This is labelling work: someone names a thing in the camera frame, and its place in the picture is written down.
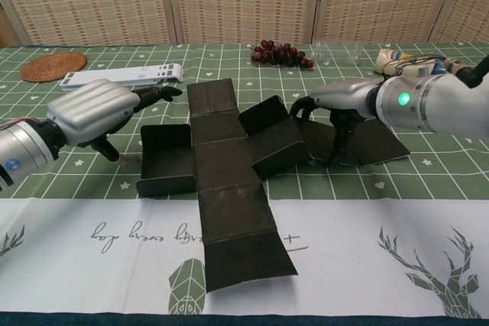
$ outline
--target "unfolded box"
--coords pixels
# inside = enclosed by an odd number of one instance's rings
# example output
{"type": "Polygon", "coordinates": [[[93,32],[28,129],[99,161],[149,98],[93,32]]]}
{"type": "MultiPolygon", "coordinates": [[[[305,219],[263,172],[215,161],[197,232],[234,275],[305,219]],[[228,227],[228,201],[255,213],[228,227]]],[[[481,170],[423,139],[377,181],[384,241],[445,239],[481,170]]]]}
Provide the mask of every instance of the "unfolded box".
{"type": "MultiPolygon", "coordinates": [[[[262,181],[311,158],[327,161],[335,130],[291,118],[271,97],[239,114],[230,79],[187,86],[190,125],[141,129],[141,197],[197,191],[207,291],[296,275],[277,233],[262,181]]],[[[363,165],[409,151],[378,121],[358,127],[344,163],[363,165]]]]}

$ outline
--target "white electronic device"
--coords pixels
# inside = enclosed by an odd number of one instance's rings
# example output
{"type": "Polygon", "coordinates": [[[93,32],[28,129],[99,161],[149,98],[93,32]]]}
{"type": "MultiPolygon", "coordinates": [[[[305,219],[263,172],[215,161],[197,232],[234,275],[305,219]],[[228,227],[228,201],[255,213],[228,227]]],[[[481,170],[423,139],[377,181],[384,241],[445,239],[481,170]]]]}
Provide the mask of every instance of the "white electronic device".
{"type": "Polygon", "coordinates": [[[126,87],[154,86],[164,79],[176,79],[183,82],[183,68],[180,64],[164,64],[71,72],[66,74],[60,82],[60,87],[64,92],[69,92],[94,80],[104,78],[126,87]]]}

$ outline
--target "red grapes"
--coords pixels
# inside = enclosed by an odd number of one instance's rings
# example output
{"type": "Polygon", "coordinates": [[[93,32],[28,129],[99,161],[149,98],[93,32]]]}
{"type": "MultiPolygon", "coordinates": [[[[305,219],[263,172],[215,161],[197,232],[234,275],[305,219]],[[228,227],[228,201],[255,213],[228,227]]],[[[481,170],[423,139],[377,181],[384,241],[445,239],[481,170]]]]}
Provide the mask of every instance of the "red grapes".
{"type": "Polygon", "coordinates": [[[258,46],[253,49],[251,60],[261,65],[284,65],[298,66],[310,69],[314,62],[306,58],[306,53],[298,51],[290,44],[274,43],[273,40],[263,39],[258,46]]]}

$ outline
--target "robotic arm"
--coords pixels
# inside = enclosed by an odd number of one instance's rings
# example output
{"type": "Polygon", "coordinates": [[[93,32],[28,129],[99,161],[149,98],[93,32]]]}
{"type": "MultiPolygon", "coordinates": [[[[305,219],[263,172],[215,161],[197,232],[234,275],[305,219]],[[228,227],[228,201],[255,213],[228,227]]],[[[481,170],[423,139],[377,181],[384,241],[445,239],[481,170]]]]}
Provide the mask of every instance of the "robotic arm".
{"type": "Polygon", "coordinates": [[[108,160],[120,159],[108,142],[131,116],[155,102],[182,91],[173,87],[150,87],[131,91],[108,79],[91,82],[52,101],[44,121],[21,119],[0,131],[0,191],[23,180],[58,158],[65,146],[87,147],[108,160]]]}
{"type": "Polygon", "coordinates": [[[297,100],[290,114],[308,119],[315,108],[331,111],[336,128],[330,163],[338,162],[358,123],[378,118],[384,124],[419,131],[489,137],[489,56],[474,69],[446,60],[450,73],[363,79],[320,86],[297,100]]]}

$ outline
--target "checkered tablecloth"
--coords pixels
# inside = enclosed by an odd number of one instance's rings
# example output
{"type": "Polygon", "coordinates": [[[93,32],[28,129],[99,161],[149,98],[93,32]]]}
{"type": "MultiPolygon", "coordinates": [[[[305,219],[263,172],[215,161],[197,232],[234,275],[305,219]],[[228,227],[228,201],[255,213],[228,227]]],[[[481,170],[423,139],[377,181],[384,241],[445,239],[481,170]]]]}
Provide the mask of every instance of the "checkered tablecloth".
{"type": "MultiPolygon", "coordinates": [[[[310,54],[310,46],[298,46],[310,54]]],[[[44,118],[47,104],[60,97],[58,82],[22,81],[19,70],[40,56],[80,51],[85,69],[110,69],[180,63],[184,83],[171,83],[184,93],[174,103],[159,102],[136,114],[110,141],[121,152],[140,156],[140,128],[146,124],[182,124],[189,120],[188,83],[232,78],[241,111],[279,95],[289,108],[315,86],[348,78],[377,77],[373,60],[380,48],[407,53],[440,53],[468,65],[489,54],[488,43],[366,45],[358,66],[320,63],[313,69],[257,68],[250,64],[250,45],[178,45],[154,47],[19,47],[0,50],[1,122],[31,116],[44,118]]],[[[329,122],[329,112],[316,110],[316,121],[329,122]]],[[[265,182],[270,199],[489,199],[489,141],[395,128],[410,149],[409,157],[363,168],[304,163],[265,182]]],[[[140,167],[117,166],[90,148],[65,147],[60,158],[21,184],[0,192],[1,198],[135,199],[140,167]]],[[[172,199],[194,199],[195,194],[172,199]]]]}

